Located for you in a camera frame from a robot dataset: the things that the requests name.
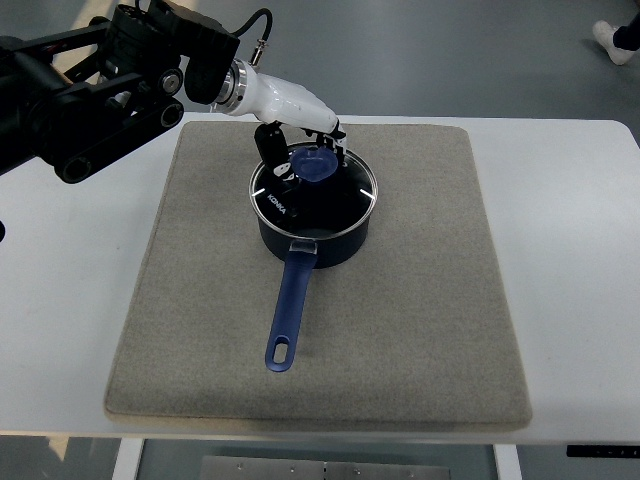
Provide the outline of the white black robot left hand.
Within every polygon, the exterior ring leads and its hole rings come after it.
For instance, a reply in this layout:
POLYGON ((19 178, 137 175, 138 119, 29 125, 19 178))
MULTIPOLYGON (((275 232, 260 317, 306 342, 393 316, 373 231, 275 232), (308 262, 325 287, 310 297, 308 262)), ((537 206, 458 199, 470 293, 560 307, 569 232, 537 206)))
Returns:
POLYGON ((272 127, 310 132, 338 161, 344 160, 346 132, 331 108, 305 87, 259 73, 244 61, 230 68, 214 107, 230 116, 252 115, 272 127))

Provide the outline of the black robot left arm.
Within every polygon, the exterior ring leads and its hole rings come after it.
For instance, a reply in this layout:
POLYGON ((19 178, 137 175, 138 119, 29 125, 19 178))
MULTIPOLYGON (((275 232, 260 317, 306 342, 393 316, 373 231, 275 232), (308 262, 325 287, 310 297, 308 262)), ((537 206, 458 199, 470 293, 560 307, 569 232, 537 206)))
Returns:
POLYGON ((237 30, 172 1, 148 8, 119 4, 112 18, 22 40, 1 39, 1 171, 33 158, 76 184, 174 128, 184 90, 199 104, 222 96, 240 37, 261 8, 237 30))

